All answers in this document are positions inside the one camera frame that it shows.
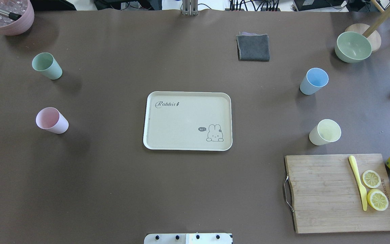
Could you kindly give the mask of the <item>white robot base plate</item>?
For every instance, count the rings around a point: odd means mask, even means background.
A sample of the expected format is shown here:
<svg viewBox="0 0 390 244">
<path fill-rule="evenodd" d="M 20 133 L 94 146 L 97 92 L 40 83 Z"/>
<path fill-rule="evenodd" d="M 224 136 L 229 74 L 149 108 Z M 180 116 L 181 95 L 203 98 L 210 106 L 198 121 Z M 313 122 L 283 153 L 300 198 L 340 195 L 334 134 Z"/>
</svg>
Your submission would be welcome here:
<svg viewBox="0 0 390 244">
<path fill-rule="evenodd" d="M 232 244 L 230 233 L 151 233 L 144 244 Z"/>
</svg>

